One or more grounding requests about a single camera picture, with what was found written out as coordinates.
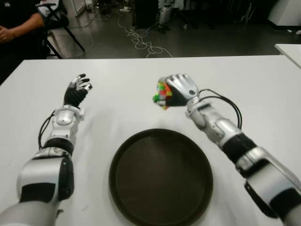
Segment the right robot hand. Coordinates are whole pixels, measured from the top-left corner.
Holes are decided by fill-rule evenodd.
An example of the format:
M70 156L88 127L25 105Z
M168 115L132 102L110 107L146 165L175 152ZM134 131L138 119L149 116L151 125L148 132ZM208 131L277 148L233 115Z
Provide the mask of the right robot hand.
M175 74L159 79L153 101L167 109L186 106L191 99L198 96L199 89L188 75Z

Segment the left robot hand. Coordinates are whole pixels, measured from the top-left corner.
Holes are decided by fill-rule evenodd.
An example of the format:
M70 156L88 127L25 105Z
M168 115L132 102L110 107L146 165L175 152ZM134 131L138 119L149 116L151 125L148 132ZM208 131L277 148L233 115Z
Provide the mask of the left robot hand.
M90 79L86 78L86 74L76 76L66 89L63 104L79 108L80 103L86 98L92 87Z

